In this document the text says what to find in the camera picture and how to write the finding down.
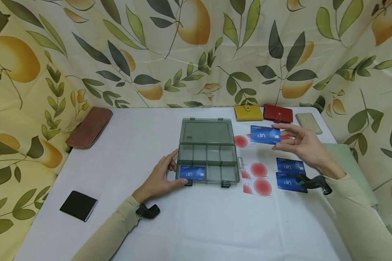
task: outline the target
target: beige sleeve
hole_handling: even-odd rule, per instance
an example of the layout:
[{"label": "beige sleeve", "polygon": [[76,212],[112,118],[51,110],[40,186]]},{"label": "beige sleeve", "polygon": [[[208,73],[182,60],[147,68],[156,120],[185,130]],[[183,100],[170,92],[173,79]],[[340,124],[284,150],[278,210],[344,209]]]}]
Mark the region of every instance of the beige sleeve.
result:
[{"label": "beige sleeve", "polygon": [[135,212],[139,205],[132,196],[125,199],[78,250],[72,261],[110,260],[126,235],[138,224],[139,217]]},{"label": "beige sleeve", "polygon": [[377,217],[366,195],[348,174],[325,177],[333,189],[326,198],[333,207],[339,232],[355,261],[392,261],[392,235]]}]

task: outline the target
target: brown wallet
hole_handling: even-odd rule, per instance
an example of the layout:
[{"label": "brown wallet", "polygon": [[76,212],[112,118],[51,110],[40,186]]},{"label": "brown wallet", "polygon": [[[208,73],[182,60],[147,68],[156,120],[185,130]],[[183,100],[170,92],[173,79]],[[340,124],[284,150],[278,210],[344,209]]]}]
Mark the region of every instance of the brown wallet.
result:
[{"label": "brown wallet", "polygon": [[80,149],[90,148],[99,138],[113,112],[107,108],[93,107],[82,123],[66,140],[68,146]]}]

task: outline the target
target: blue card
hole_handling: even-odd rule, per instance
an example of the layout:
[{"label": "blue card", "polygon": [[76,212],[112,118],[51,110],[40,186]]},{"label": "blue card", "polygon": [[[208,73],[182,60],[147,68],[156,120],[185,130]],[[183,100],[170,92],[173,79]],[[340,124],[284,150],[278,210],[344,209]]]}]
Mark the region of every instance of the blue card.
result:
[{"label": "blue card", "polygon": [[280,129],[252,125],[251,141],[275,145],[281,141]]},{"label": "blue card", "polygon": [[303,188],[296,182],[297,174],[284,174],[276,172],[277,187],[281,190],[290,190],[301,193],[308,193],[308,190]]},{"label": "blue card", "polygon": [[179,178],[204,181],[206,179],[206,167],[181,165]]},{"label": "blue card", "polygon": [[292,159],[281,159],[276,158],[277,160],[277,170],[279,173],[293,173],[293,174],[305,174],[305,166],[302,161],[292,160]]}]

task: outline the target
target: black wrist strap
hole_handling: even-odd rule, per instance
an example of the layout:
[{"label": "black wrist strap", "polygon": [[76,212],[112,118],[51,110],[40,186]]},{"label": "black wrist strap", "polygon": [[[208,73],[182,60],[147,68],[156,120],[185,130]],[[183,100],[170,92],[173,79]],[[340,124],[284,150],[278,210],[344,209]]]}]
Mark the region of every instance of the black wrist strap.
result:
[{"label": "black wrist strap", "polygon": [[144,204],[141,204],[138,210],[135,212],[139,217],[153,219],[160,214],[160,208],[154,204],[151,208],[147,208]]},{"label": "black wrist strap", "polygon": [[332,193],[331,187],[325,182],[325,178],[322,175],[310,179],[306,175],[299,174],[296,176],[296,182],[306,189],[317,189],[320,187],[324,195]]}]

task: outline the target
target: wrist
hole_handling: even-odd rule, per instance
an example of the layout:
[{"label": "wrist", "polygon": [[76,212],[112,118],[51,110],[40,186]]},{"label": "wrist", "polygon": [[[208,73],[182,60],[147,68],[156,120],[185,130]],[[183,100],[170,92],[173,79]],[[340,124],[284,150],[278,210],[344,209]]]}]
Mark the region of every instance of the wrist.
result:
[{"label": "wrist", "polygon": [[327,176],[333,179],[342,179],[346,176],[341,166],[335,162],[332,158],[322,162],[316,167],[316,170],[323,176]]},{"label": "wrist", "polygon": [[151,194],[142,186],[139,187],[135,192],[132,193],[133,198],[138,201],[139,204],[143,204],[148,198],[151,197]]}]

